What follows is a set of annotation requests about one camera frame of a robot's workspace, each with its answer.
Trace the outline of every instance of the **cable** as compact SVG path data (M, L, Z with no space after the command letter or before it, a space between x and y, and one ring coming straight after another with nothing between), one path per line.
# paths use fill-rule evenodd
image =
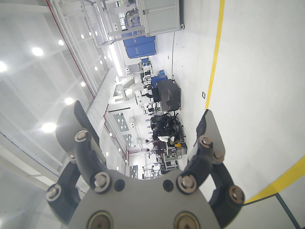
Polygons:
M173 32L173 44L174 44L174 41L175 41L175 31ZM173 50L172 50L172 77L173 79Z
M89 89L89 91L90 91L92 97L95 98L95 96L93 95L93 93L92 93L92 91L91 91L91 89L90 89L88 83L87 83L86 80L85 80L84 75L82 74L82 72L81 72L81 70L80 70L80 68L79 68L79 66L78 66L78 64L77 64L77 62L76 62L76 60L75 60L75 58L74 58L72 52L71 52L71 49L69 48L69 46L68 46L68 44L67 44L67 41L65 40L65 37L63 36L63 33L62 33L62 31L61 31L61 29L60 29L60 27L59 27L59 25L58 25L58 22L57 22L57 20L56 20L56 18L55 18L55 16L54 16L54 14L53 14L53 11L52 11L52 9L51 9L51 6L50 6L50 4L49 4L49 1L46 0L46 2L47 2L47 5L48 5L48 7L49 7L49 9L50 9L50 12L51 12L51 14L52 14L52 16L53 16L53 19L54 19L54 21L55 21L55 23L56 23L56 25L57 25L57 27L58 27L58 29L59 29L59 32L60 32L60 34L61 34L61 36L62 36L62 39L63 39L64 42L66 43L66 46L67 46L67 48L68 48L68 50L69 50L69 52L70 52L70 54L71 54L71 56L72 56L72 58L73 58L75 64L76 64L76 66L77 66L77 68L78 68L78 70L79 70L81 76L83 77L84 82L87 84L87 87L88 87L88 89Z

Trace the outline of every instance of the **yellow stripe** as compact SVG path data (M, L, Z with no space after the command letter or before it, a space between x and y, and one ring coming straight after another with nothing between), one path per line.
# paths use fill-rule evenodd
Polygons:
M290 184L294 183L296 180L298 180L304 175L305 175L305 156L303 156L295 165L293 165L277 180L269 184L266 188L264 188L254 197L247 200L245 204L278 193L284 190L285 188L287 188Z
M224 0L220 0L216 43L215 43L211 77L210 77L210 82L209 82L209 90L208 90L208 94L207 94L206 108L209 107L209 100L211 97L211 91L212 91L212 86L213 86L213 81L214 81L214 75L215 75L216 63L217 63L217 57L218 57L218 50L219 50L219 44L220 44L220 36L221 36L223 18L224 18Z

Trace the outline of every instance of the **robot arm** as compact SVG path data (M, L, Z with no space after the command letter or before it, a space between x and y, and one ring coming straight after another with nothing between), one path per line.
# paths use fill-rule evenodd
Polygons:
M210 110L200 121L205 128L197 128L184 171L143 181L107 169L98 136L79 106L78 101L66 106L59 118L57 139L71 162L47 191L50 207L68 228L152 229L156 225L147 218L154 213L160 228L219 229L236 217L245 198L222 163L224 147ZM80 174L90 186L82 200L75 188ZM207 202L198 187L209 174L216 190Z

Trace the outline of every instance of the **blue machine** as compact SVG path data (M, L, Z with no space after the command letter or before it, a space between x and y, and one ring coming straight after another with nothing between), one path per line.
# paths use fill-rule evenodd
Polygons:
M167 79L168 78L166 75L159 75L159 76L151 77L153 88L157 88L156 84L158 81L167 80Z
M140 17L138 10L131 10L126 13L125 26L126 28L132 28L140 24ZM130 33L122 34L122 37L136 36L141 34L142 31L134 31ZM145 57L155 55L155 37L134 37L123 40L127 55L129 58Z

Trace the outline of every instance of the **black cable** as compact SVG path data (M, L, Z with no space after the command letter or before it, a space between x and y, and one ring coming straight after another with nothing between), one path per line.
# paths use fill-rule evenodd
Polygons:
M173 32L173 44L174 44L174 41L175 41L175 31ZM172 50L172 77L171 79L173 79L173 50Z

